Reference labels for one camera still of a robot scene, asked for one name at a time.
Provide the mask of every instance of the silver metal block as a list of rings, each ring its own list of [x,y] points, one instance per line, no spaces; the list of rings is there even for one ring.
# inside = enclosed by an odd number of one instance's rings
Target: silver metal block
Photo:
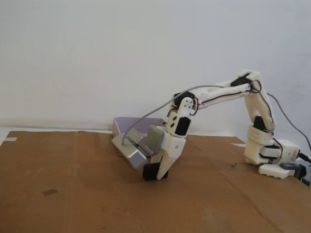
[[[138,148],[136,148],[127,138],[122,145],[122,138],[124,134],[119,134],[112,139],[112,143],[125,161],[135,170],[140,169],[148,163],[148,159],[144,156]]]
[[[139,143],[140,140],[144,137],[140,132],[138,132],[136,129],[131,128],[131,130],[128,132],[127,136],[136,144]]]
[[[158,154],[163,138],[164,132],[158,129],[156,126],[151,125],[147,135],[146,146],[150,148],[155,154]]]

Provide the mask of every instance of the black rubber pad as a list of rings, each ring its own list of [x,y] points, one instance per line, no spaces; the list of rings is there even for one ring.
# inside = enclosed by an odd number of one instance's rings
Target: black rubber pad
[[[157,175],[157,172],[159,171],[160,164],[161,163],[146,164],[144,166],[144,170],[142,172],[143,178],[146,181],[154,181],[154,180],[156,180],[156,175]],[[167,178],[168,174],[169,174],[169,171],[167,171],[165,173],[165,175],[163,176],[162,179]]]

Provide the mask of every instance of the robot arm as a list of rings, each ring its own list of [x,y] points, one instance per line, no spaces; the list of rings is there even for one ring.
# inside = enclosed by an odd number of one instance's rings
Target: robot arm
[[[218,83],[218,87],[201,87],[184,93],[176,99],[174,105],[169,108],[165,119],[166,127],[159,127],[164,133],[164,140],[161,144],[162,153],[151,160],[152,163],[159,162],[162,158],[157,179],[160,180],[169,170],[174,161],[181,155],[188,128],[193,116],[198,110],[211,105],[245,97],[245,104],[253,126],[248,130],[248,141],[245,148],[247,163],[262,164],[277,161],[274,167],[266,169],[273,170],[281,162],[289,163],[297,157],[299,148],[289,141],[273,140],[273,130],[275,129],[275,118],[266,91],[261,83],[260,73],[251,70],[242,70],[238,74],[238,79]],[[283,150],[287,150],[283,159],[279,158]],[[261,169],[262,174],[270,174],[269,171]]]
[[[127,137],[119,134],[112,142],[131,167],[139,169],[145,165],[143,176],[146,180],[160,180],[181,155],[189,126],[198,110],[241,97],[245,99],[253,122],[247,132],[246,162],[263,164],[259,167],[260,174],[282,179],[296,176],[299,167],[293,167],[290,162],[301,154],[299,147],[290,141],[273,138],[276,121],[272,107],[260,73],[251,70],[242,70],[234,81],[175,94],[165,118],[165,127],[151,126],[146,144],[141,143],[142,135],[134,129],[128,130]],[[150,164],[147,164],[147,157],[151,157]],[[146,166],[152,170],[151,177],[145,172]]]

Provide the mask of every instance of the cardboard box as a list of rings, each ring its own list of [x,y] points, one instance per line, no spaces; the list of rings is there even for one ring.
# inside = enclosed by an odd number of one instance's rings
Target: cardboard box
[[[234,137],[189,135],[167,179],[146,182],[112,135],[10,132],[0,147],[2,233],[308,233],[310,189],[258,174]]]

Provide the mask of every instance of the white wall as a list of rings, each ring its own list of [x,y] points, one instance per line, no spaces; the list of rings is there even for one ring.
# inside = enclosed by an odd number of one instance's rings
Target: white wall
[[[0,35],[0,125],[109,129],[248,68],[311,130],[309,0],[2,0]],[[249,124],[236,100],[199,112],[192,130]]]

